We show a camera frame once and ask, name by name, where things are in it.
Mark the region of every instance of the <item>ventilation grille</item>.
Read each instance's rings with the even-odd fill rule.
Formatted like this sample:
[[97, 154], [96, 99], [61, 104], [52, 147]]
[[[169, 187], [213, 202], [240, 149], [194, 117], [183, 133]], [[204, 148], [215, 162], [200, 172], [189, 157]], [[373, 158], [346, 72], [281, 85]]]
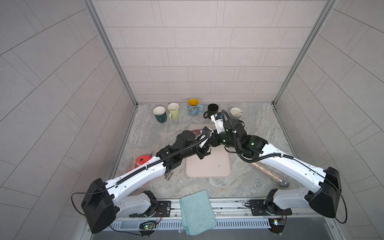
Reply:
[[[247, 229], [247, 228], [271, 228], [267, 218], [232, 218], [216, 219], [217, 225], [213, 229]], [[144, 221], [115, 221], [111, 225], [117, 231], [137, 231], [139, 224]], [[156, 227], [156, 230], [179, 230], [183, 224], [181, 219], [162, 220]]]

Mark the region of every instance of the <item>light green mug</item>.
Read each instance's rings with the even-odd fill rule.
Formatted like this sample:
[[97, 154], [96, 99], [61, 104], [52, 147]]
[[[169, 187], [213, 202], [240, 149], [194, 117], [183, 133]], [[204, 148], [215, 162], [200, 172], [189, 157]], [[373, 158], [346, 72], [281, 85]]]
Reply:
[[176, 119], [180, 115], [180, 108], [177, 103], [170, 103], [168, 105], [169, 118]]

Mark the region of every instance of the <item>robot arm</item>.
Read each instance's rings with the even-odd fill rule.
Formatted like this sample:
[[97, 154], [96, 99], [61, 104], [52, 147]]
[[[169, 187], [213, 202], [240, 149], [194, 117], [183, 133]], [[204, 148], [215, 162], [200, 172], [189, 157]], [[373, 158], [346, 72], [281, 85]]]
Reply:
[[278, 215], [285, 209], [299, 207], [312, 208], [326, 217], [336, 216], [341, 192], [337, 170], [331, 167], [324, 170], [289, 156], [266, 140], [247, 135], [240, 120], [224, 121], [222, 113], [211, 116], [217, 130], [205, 127], [198, 137], [191, 131], [183, 131], [172, 146], [161, 149], [142, 166], [106, 182], [97, 179], [91, 183], [81, 206], [92, 233], [105, 229], [116, 217], [154, 213], [157, 200], [150, 191], [127, 196], [148, 181], [178, 167], [182, 159], [195, 154], [203, 159], [210, 154], [210, 147], [218, 145], [234, 147], [242, 160], [268, 164], [304, 185], [301, 189], [272, 189], [264, 203], [270, 214]]

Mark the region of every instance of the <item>black mug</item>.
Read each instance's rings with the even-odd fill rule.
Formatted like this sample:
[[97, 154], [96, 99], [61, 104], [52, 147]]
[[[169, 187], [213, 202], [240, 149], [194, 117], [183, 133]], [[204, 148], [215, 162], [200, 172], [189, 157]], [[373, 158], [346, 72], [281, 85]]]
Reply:
[[212, 115], [218, 112], [218, 105], [211, 103], [208, 105], [208, 111], [203, 114], [204, 118], [211, 118]]
[[167, 113], [166, 113], [166, 108], [165, 107], [157, 107], [153, 110], [153, 114], [156, 117], [156, 120], [159, 123], [165, 123], [167, 120]]

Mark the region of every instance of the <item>tiled wall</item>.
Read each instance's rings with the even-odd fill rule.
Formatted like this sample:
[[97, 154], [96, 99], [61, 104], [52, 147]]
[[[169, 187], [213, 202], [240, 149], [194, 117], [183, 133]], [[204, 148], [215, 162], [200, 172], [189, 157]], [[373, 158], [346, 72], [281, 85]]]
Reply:
[[384, 239], [383, 12], [382, 0], [339, 0], [277, 104], [301, 158], [340, 171], [356, 240]]
[[0, 238], [67, 240], [134, 106], [81, 0], [2, 0], [0, 32]]
[[325, 1], [93, 4], [139, 103], [270, 102]]

